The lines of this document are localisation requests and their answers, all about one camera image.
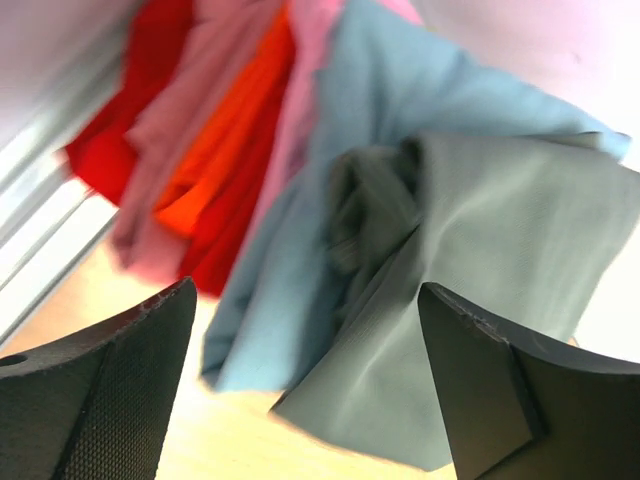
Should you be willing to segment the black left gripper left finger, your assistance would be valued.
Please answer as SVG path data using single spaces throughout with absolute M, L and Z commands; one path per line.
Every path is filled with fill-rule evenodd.
M 2 478 L 154 478 L 196 303 L 185 278 L 111 318 L 2 358 Z

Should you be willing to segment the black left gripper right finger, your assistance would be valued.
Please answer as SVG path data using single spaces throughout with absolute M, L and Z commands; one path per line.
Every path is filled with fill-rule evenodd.
M 460 479 L 636 479 L 639 366 L 552 339 L 435 283 L 419 316 Z

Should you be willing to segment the dark grey t shirt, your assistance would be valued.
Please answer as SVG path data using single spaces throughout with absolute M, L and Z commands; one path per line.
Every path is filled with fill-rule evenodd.
M 276 414 L 338 447 L 448 464 L 418 291 L 435 282 L 569 338 L 639 217 L 638 174 L 597 140 L 423 132 L 340 156 L 328 214 L 330 265 L 348 284 L 339 330 Z

